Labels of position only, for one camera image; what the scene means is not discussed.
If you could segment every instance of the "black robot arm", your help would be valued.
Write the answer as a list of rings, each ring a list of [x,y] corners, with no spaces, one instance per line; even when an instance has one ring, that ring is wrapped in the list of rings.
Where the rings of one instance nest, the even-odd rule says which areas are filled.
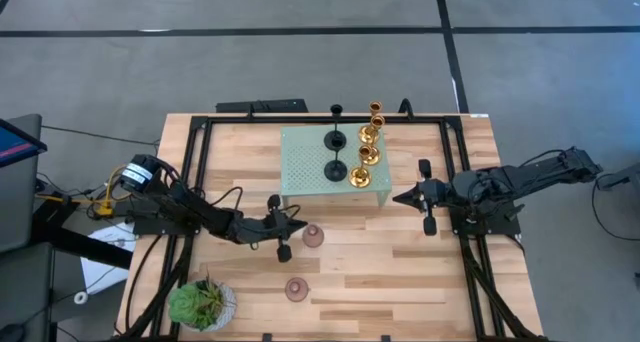
[[[165,219],[192,230],[204,227],[212,235],[236,244],[277,239],[280,262],[291,259],[286,241],[307,225],[279,208],[278,195],[269,198],[269,213],[263,219],[246,218],[237,209],[214,207],[187,188],[171,165],[151,155],[135,155],[122,172],[120,184],[135,197],[155,202],[158,213]]]
[[[602,172],[585,151],[575,147],[518,167],[464,171],[456,174],[450,183],[431,178],[428,160],[420,160],[419,168],[425,180],[393,200],[427,214],[424,220],[427,235],[436,234],[433,207],[457,209],[470,222],[490,218],[513,220],[524,205],[505,208],[509,202],[557,183],[591,182]]]

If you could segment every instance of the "black candlestick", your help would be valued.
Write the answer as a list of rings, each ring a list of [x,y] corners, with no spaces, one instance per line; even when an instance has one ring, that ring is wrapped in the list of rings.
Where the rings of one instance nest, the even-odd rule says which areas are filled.
[[[347,137],[344,133],[338,131],[338,120],[342,114],[342,106],[335,104],[331,106],[331,115],[334,120],[333,131],[328,132],[324,136],[324,145],[336,152],[336,158],[329,161],[324,166],[324,175],[328,180],[333,182],[342,181],[347,176],[347,166],[338,160],[338,152],[347,145]]]
[[[331,106],[331,115],[333,116],[334,128],[324,136],[324,145],[332,151],[340,151],[347,145],[347,137],[344,133],[338,131],[338,120],[342,114],[342,106]]]

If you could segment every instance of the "brass candle holder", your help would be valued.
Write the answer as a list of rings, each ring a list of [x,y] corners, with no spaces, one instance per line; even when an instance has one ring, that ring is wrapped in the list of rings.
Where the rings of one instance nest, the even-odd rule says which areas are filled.
[[[378,131],[382,126],[384,126],[384,117],[380,115],[375,115],[371,117],[371,121],[368,126],[360,127],[358,131],[358,138],[362,143],[366,144],[374,144],[378,142],[378,138],[380,138],[380,133]]]
[[[382,102],[373,101],[369,103],[369,112],[371,112],[371,116],[375,116],[382,111]]]
[[[384,125],[384,117],[378,116],[382,112],[382,102],[373,101],[369,103],[371,121],[368,126],[362,126],[358,131],[358,138],[362,143],[374,144],[378,141],[378,130]]]
[[[373,166],[378,164],[378,162],[380,162],[380,150],[378,150],[375,146],[372,146],[372,145],[368,145],[368,147],[371,148],[371,154],[369,154],[369,157],[367,157],[362,162],[367,166]]]
[[[371,183],[371,173],[364,167],[364,161],[371,158],[373,153],[372,146],[364,145],[358,149],[360,157],[360,166],[355,167],[349,172],[349,183],[356,188],[365,188]]]

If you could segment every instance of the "wooden tabletop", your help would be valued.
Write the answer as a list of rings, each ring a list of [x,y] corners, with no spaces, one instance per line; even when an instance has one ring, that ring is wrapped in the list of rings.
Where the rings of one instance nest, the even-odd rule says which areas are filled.
[[[170,114],[158,156],[182,168],[190,114]],[[486,117],[462,115],[472,168],[500,165],[491,123]],[[216,125],[211,138],[204,190],[213,201],[233,186],[242,186],[240,209],[262,218],[269,195],[280,189],[280,127],[275,124]],[[433,177],[447,180],[440,133],[436,125],[386,125],[385,142],[393,182],[392,196],[419,179],[418,160],[431,160]],[[196,140],[200,145],[202,136]],[[461,171],[453,131],[450,140]],[[190,175],[195,176],[195,161]],[[230,197],[224,206],[232,207]],[[189,280],[205,277],[229,285],[238,299],[236,315],[215,333],[181,329],[183,340],[475,340],[460,246],[446,209],[434,211],[438,234],[422,232],[423,216],[413,208],[387,201],[379,208],[375,195],[292,198],[302,206],[296,218],[320,225],[324,244],[303,245],[301,233],[290,239],[293,259],[279,263],[275,241],[258,251],[202,233],[196,237]],[[124,330],[124,309],[133,274],[153,237],[142,237],[117,326]],[[140,274],[131,305],[131,320],[144,310],[158,289],[166,237],[151,252]],[[522,251],[503,236],[488,236],[498,291],[525,326],[542,333]],[[176,258],[182,248],[178,242]],[[290,302],[284,286],[304,278],[308,297]],[[481,293],[487,333],[492,333],[486,296]],[[163,334],[170,321],[165,316]]]

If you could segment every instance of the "potted plant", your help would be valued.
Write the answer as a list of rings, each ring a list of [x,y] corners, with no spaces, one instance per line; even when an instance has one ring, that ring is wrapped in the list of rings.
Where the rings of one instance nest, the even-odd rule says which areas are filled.
[[[174,289],[169,295],[169,317],[191,330],[216,331],[233,318],[236,298],[229,286],[204,280]]]

